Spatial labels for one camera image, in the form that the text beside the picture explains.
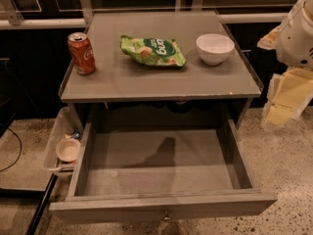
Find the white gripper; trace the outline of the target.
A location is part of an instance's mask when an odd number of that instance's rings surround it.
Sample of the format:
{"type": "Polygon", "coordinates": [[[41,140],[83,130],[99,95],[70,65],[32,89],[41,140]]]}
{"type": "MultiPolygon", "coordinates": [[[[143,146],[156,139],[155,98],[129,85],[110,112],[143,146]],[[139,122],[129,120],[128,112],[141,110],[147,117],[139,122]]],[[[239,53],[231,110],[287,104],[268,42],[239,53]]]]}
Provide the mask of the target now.
{"type": "Polygon", "coordinates": [[[298,0],[257,46],[276,49],[277,59],[290,66],[283,74],[273,74],[262,113],[265,128],[283,127],[313,99],[313,0],[298,0]]]}

